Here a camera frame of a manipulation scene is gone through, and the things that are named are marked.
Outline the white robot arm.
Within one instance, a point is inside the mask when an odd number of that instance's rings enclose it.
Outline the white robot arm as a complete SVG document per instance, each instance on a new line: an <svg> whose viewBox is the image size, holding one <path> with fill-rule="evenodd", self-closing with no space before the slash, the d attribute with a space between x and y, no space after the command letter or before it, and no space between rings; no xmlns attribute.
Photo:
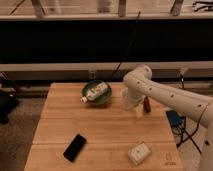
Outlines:
<svg viewBox="0 0 213 171"><path fill-rule="evenodd" d="M213 97L166 86L151 80L152 70L140 65L123 77L123 98L133 107L148 96L207 129L198 171L213 171Z"/></svg>

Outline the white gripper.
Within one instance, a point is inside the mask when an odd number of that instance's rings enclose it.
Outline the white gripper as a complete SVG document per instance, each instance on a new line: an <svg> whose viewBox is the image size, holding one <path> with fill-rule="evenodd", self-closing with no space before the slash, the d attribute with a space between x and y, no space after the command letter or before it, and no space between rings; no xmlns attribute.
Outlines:
<svg viewBox="0 0 213 171"><path fill-rule="evenodd" d="M128 88L123 89L122 97L123 106L126 110L131 110L144 101L144 96L142 94L138 94Z"/></svg>

